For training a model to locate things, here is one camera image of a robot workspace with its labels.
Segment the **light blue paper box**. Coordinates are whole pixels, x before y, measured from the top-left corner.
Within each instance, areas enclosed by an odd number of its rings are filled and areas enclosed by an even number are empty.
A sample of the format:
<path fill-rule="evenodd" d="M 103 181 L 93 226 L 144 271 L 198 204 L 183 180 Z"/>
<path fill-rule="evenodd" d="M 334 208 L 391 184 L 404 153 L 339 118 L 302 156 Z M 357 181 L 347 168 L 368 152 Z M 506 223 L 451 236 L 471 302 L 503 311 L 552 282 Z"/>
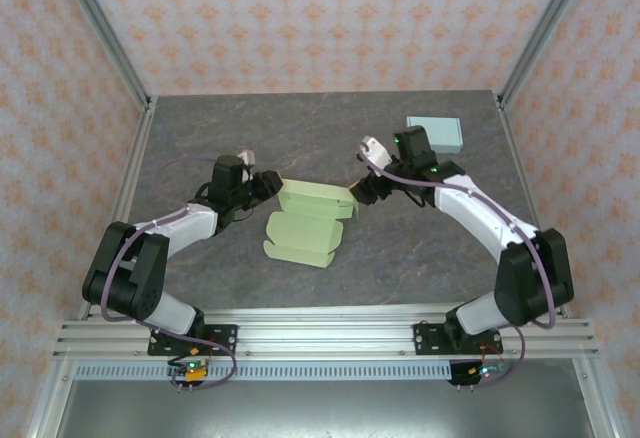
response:
<path fill-rule="evenodd" d="M 427 134 L 431 148 L 436 153 L 458 154 L 463 147 L 460 120 L 454 117 L 408 116 L 408 127 L 420 126 Z"/>

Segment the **light green paper box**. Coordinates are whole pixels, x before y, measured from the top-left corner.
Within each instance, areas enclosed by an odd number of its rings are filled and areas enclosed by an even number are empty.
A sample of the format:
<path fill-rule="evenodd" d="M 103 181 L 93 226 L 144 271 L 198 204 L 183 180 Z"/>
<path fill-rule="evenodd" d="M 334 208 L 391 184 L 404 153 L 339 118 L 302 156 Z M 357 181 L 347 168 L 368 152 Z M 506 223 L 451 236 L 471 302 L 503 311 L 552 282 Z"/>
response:
<path fill-rule="evenodd" d="M 328 267 L 340 246 L 344 221 L 357 211 L 345 187 L 285 179 L 280 209 L 271 213 L 263 249 L 271 259 Z"/>

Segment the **wide aluminium base beam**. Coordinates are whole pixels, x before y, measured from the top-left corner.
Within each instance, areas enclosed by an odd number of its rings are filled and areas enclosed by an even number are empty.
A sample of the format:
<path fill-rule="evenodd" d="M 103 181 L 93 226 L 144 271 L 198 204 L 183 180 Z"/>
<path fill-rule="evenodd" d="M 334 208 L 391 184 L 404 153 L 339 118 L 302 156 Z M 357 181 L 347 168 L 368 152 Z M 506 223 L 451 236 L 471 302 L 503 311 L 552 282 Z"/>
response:
<path fill-rule="evenodd" d="M 524 327 L 521 341 L 511 330 L 501 333 L 502 356 L 516 358 L 598 358 L 604 346 L 585 322 L 568 322 L 544 332 Z M 53 356 L 62 359 L 142 359 L 147 356 L 150 331 L 127 324 L 70 322 L 54 345 Z M 321 358 L 400 359 L 416 356 L 413 330 L 408 323 L 265 323 L 239 326 L 236 355 L 241 359 L 275 360 Z"/>

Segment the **grey metal sheet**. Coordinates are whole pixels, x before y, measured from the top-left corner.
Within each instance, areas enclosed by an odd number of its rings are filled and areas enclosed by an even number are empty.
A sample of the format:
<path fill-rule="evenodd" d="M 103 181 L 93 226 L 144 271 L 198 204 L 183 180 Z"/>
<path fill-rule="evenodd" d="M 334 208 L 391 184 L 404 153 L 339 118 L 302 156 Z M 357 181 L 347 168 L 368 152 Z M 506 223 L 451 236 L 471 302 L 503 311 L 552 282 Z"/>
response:
<path fill-rule="evenodd" d="M 57 438 L 594 438 L 580 392 L 514 379 L 234 382 L 179 393 L 164 382 L 80 381 Z"/>

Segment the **aluminium table side rail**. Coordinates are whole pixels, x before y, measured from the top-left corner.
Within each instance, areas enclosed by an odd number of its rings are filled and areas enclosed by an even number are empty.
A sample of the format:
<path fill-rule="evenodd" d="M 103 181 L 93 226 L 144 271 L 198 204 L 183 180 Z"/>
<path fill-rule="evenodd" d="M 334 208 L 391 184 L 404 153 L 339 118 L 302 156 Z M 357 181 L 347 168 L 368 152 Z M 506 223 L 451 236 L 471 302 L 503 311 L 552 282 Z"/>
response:
<path fill-rule="evenodd" d="M 127 221 L 129 218 L 157 102 L 158 96 L 152 95 L 143 106 L 122 180 L 107 224 L 114 221 Z"/>
<path fill-rule="evenodd" d="M 518 176 L 525 194 L 525 198 L 526 198 L 527 206 L 531 215 L 532 223 L 536 225 L 539 229 L 541 229 L 540 220 L 535 209 L 534 200 L 531 194 L 529 183 L 527 181 L 523 162 L 518 152 L 516 140 L 514 138 L 514 133 L 507 115 L 506 104 L 502 99 L 502 96 L 498 94 L 495 95 L 495 101 L 496 101 L 496 107 L 500 116 L 500 120 L 506 135 L 506 139 L 508 141 L 509 148 L 510 148 L 510 151 L 518 172 Z M 551 308 L 547 312 L 547 316 L 548 316 L 547 323 L 534 321 L 534 324 L 544 329 L 551 329 L 552 325 L 555 324 L 557 318 L 560 318 L 561 320 L 568 319 L 570 316 L 570 312 L 565 310 L 564 305 L 559 305 Z"/>

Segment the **aluminium table edge rail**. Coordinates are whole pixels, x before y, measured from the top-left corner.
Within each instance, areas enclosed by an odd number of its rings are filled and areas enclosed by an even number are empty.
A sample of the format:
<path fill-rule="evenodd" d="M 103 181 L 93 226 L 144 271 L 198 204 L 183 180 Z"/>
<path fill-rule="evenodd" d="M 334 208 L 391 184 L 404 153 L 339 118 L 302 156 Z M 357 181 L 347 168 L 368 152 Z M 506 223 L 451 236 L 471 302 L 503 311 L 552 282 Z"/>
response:
<path fill-rule="evenodd" d="M 293 320 L 294 318 L 347 318 L 391 319 L 392 317 L 435 318 L 440 320 L 454 303 L 357 305 L 330 307 L 284 307 L 205 310 L 207 320 L 230 318 L 233 322 L 245 320 Z"/>

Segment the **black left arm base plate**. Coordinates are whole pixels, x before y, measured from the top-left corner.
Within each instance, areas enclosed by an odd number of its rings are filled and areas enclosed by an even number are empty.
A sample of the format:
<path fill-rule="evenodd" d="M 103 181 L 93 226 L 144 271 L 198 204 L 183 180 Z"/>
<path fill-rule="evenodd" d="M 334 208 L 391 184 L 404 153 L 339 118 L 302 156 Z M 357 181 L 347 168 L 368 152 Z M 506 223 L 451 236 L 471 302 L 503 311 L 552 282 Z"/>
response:
<path fill-rule="evenodd" d="M 153 330 L 150 335 L 147 354 L 160 357 L 225 356 L 220 345 L 232 353 L 236 350 L 238 326 L 232 324 L 201 324 L 190 331 L 192 338 L 215 343 L 214 347 L 200 342 L 175 338 Z"/>

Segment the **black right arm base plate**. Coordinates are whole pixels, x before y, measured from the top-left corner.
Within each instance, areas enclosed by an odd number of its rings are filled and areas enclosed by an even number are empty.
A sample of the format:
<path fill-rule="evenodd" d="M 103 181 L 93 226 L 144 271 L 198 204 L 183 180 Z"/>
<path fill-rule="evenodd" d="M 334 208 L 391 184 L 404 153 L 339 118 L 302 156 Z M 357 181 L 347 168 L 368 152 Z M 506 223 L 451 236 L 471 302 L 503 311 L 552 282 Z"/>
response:
<path fill-rule="evenodd" d="M 413 325 L 413 344 L 417 355 L 480 355 L 501 354 L 501 335 L 496 329 L 469 335 L 448 323 Z"/>

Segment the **aluminium frame post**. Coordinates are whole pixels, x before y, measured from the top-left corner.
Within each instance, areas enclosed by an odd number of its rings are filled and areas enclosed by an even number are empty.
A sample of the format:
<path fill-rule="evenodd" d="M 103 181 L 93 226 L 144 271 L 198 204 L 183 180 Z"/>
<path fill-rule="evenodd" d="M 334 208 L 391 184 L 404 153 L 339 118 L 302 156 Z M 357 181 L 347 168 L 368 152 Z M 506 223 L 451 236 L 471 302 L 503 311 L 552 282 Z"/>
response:
<path fill-rule="evenodd" d="M 571 0 L 549 0 L 529 35 L 529 38 L 510 72 L 505 84 L 496 95 L 500 110 L 506 110 L 519 88 L 532 70 L 548 40 L 555 31 L 560 18 Z"/>
<path fill-rule="evenodd" d="M 143 109 L 148 108 L 152 103 L 152 96 L 143 85 L 99 0 L 78 0 L 78 2 L 129 92 Z"/>

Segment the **aluminium frame leg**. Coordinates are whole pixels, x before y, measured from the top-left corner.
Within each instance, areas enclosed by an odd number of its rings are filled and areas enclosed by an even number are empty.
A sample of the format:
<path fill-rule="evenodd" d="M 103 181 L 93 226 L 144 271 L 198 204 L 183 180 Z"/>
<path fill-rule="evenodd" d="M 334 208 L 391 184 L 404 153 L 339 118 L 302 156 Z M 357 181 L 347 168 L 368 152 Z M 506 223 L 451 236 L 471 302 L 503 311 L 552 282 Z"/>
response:
<path fill-rule="evenodd" d="M 53 361 L 36 402 L 26 438 L 56 438 L 77 369 L 75 360 Z"/>
<path fill-rule="evenodd" d="M 605 389 L 600 380 L 599 361 L 574 358 L 573 366 L 594 438 L 618 438 L 618 429 L 608 411 Z"/>

